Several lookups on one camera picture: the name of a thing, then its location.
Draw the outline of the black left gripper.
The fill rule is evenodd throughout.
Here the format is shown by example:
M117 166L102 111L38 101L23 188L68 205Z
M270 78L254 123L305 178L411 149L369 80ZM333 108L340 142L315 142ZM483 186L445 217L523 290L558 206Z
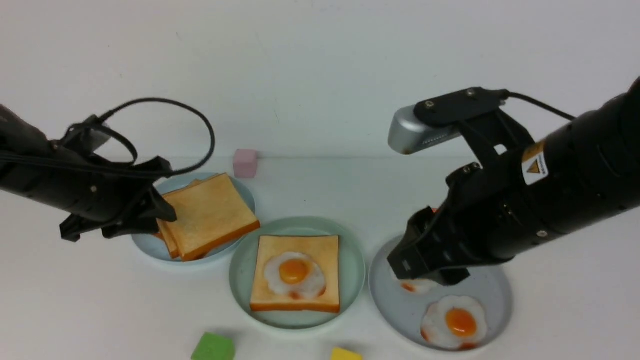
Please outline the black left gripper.
M105 239L155 234L158 220L173 223L178 215L153 180L171 178L168 160L156 156L142 163L142 178L96 171L20 164L20 196L70 214L59 224L61 238L76 243L82 234L101 230Z

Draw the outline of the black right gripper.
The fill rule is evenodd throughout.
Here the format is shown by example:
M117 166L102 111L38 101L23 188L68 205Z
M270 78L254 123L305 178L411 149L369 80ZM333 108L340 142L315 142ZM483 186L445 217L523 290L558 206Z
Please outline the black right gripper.
M472 162L448 175L446 184L438 210L414 213L387 256L399 280L455 286L470 270L450 265L503 264L550 241L550 227L528 203L522 177L509 162Z

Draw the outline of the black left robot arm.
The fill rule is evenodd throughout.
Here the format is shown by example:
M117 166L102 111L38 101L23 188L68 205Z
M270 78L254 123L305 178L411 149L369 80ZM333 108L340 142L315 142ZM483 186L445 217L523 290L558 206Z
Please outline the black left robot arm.
M74 124L58 140L1 107L1 189L69 213L59 226L61 238L77 242L82 234L101 230L103 237L154 234L158 220L173 223L174 208L154 187L151 178L105 174L109 170L170 170L167 160L156 157L135 165L112 162L96 155L108 139L120 141L137 155L130 141L90 116Z

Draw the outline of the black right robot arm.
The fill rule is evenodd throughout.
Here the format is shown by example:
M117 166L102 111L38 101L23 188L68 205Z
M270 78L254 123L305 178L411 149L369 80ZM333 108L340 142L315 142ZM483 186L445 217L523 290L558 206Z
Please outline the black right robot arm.
M413 155L462 137L476 157L446 177L387 262L400 280L453 286L470 269L639 207L640 84L574 117L507 89L466 88L396 111L388 145Z

